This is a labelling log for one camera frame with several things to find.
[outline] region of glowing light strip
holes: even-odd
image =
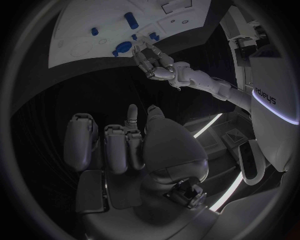
[[[275,115],[277,115],[278,117],[280,117],[281,119],[287,121],[288,123],[290,124],[294,124],[294,125],[299,125],[299,122],[298,121],[293,121],[293,120],[290,120],[282,115],[280,115],[278,112],[276,112],[275,110],[273,110],[272,108],[270,108],[269,106],[267,106],[265,103],[263,103],[257,96],[256,94],[254,93],[254,90],[252,91],[252,95],[253,97],[261,104],[263,105],[264,107],[266,107],[267,109],[269,109],[272,113],[274,113]]]
[[[228,190],[223,194],[223,196],[214,204],[212,205],[209,210],[215,212],[217,211],[229,197],[234,193],[237,187],[240,185],[241,181],[243,180],[242,172],[239,173],[237,178],[234,180],[233,184],[228,188]]]
[[[197,132],[193,137],[196,139],[198,138],[206,129],[208,129],[223,113],[218,114],[215,116],[204,128],[202,128],[199,132]]]

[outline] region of robotic hand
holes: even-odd
[[[174,62],[173,58],[163,53],[160,49],[146,43],[159,57],[159,62],[147,59],[138,46],[132,50],[133,59],[137,66],[146,73],[146,77],[153,80],[168,81],[172,87],[180,90],[180,87],[190,87],[211,93],[215,98],[229,102],[245,109],[251,114],[251,96],[246,92],[234,89],[223,80],[214,80],[207,73],[193,70],[187,62]]]

